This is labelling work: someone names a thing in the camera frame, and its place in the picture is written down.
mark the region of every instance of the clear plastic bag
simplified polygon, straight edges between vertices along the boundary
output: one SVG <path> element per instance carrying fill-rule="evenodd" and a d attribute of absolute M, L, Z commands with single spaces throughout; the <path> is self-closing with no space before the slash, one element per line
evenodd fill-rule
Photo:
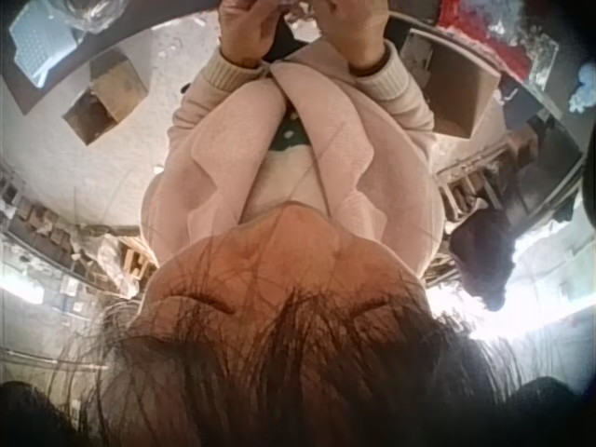
<path fill-rule="evenodd" d="M 72 27 L 98 34 L 118 19 L 129 0 L 46 0 Z"/>

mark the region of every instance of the cardboard box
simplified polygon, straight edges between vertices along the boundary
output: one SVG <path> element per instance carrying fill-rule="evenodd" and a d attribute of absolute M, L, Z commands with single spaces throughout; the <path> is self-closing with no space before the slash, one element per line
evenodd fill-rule
<path fill-rule="evenodd" d="M 129 59 L 111 49 L 91 61 L 91 83 L 62 118 L 89 145 L 116 127 L 148 94 Z"/>
<path fill-rule="evenodd" d="M 435 114 L 435 131 L 470 139 L 501 74 L 464 47 L 420 30 L 410 31 L 400 55 Z"/>

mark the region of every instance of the dark hair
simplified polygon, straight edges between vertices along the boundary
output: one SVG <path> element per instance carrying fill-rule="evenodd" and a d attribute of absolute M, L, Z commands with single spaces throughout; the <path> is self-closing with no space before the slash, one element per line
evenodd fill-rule
<path fill-rule="evenodd" d="M 297 291 L 233 355 L 208 324 L 219 312 L 208 305 L 180 315 L 169 336 L 108 337 L 102 353 L 111 369 L 97 373 L 77 437 L 43 445 L 525 447 L 552 440 L 556 420 L 528 434 L 526 418 L 508 406 L 520 378 L 506 347 L 490 352 L 456 321 L 403 303 L 389 296 L 347 311 L 325 294 Z M 7 445 L 23 445 L 19 434 L 43 420 L 38 412 L 15 421 Z"/>

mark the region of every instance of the pink sweater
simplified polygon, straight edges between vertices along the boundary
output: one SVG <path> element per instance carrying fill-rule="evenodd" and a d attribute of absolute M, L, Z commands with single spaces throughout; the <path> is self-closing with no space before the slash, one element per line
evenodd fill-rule
<path fill-rule="evenodd" d="M 421 277 L 444 226 L 429 167 L 434 120 L 387 44 L 386 67 L 366 78 L 353 77 L 323 40 L 256 70 L 216 51 L 174 114 L 165 169 L 142 204 L 142 232 L 157 260 L 226 232 L 291 191 L 287 199 L 315 202 Z M 268 149 L 288 102 L 311 146 L 280 159 Z"/>

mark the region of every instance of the dark object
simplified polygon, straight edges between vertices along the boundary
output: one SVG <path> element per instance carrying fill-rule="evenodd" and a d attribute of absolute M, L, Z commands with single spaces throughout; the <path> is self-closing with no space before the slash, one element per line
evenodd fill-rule
<path fill-rule="evenodd" d="M 76 100 L 62 118 L 85 145 L 90 145 L 117 124 L 90 89 Z"/>
<path fill-rule="evenodd" d="M 565 384 L 540 377 L 509 398 L 507 415 L 512 425 L 519 426 L 515 432 L 520 445 L 566 445 L 573 434 L 562 427 L 574 424 L 579 404 L 579 396 Z"/>
<path fill-rule="evenodd" d="M 503 74 L 499 90 L 505 101 L 503 115 L 508 130 L 522 128 L 530 118 L 540 112 L 544 106 L 536 97 L 508 74 Z"/>
<path fill-rule="evenodd" d="M 596 173 L 596 129 L 592 131 L 592 138 L 588 147 L 588 159 L 584 172 L 582 192 L 584 195 L 584 207 L 592 226 L 596 228 L 596 184 L 594 174 Z"/>
<path fill-rule="evenodd" d="M 576 197 L 577 192 L 566 198 L 559 209 L 555 211 L 552 218 L 559 224 L 562 224 L 563 222 L 571 222 L 574 218 L 574 205 L 576 203 Z"/>
<path fill-rule="evenodd" d="M 64 414 L 23 382 L 0 386 L 0 436 L 3 447 L 81 445 Z"/>
<path fill-rule="evenodd" d="M 503 211 L 479 210 L 451 236 L 449 251 L 464 290 L 496 312 L 505 304 L 505 285 L 515 264 L 515 239 Z"/>

